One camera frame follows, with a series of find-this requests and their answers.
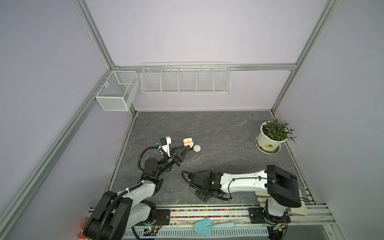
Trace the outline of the pink earbud charging case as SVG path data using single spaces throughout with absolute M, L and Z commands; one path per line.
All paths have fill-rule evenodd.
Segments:
M 183 139 L 184 146 L 189 146 L 191 149 L 194 147 L 194 141 L 192 138 L 185 138 Z

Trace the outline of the white earbud charging case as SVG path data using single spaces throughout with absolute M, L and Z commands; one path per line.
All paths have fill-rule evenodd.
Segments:
M 200 145 L 194 145 L 193 150 L 194 150 L 196 153 L 198 153 L 198 152 L 201 151 L 201 146 L 200 146 Z

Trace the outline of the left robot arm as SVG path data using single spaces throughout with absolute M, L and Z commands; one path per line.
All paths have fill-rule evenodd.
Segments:
M 173 165 L 180 166 L 190 146 L 145 148 L 139 156 L 138 168 L 142 172 L 138 183 L 124 191 L 103 193 L 96 208 L 84 226 L 84 237 L 91 240 L 120 240 L 127 227 L 140 222 L 155 221 L 156 204 L 147 201 L 163 184 L 160 178 Z

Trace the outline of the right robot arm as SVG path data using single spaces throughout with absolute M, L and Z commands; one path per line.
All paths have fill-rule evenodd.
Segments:
M 230 201 L 232 194 L 253 192 L 267 195 L 265 217 L 280 218 L 287 208 L 302 206 L 298 177 L 275 165 L 249 174 L 213 173 L 211 170 L 197 173 L 182 171 L 183 180 L 196 189 L 196 195 L 203 202 L 210 198 Z

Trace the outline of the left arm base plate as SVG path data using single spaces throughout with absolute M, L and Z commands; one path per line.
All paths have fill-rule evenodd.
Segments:
M 151 212 L 149 217 L 140 222 L 138 226 L 168 226 L 171 220 L 170 209 L 156 209 L 155 212 Z

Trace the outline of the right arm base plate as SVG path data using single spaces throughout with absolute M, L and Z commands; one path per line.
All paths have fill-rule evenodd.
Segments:
M 267 224 L 275 226 L 278 224 L 291 223 L 290 216 L 287 212 L 284 212 L 281 217 L 277 217 L 270 215 L 267 208 L 255 207 L 249 208 L 248 211 L 252 224 Z

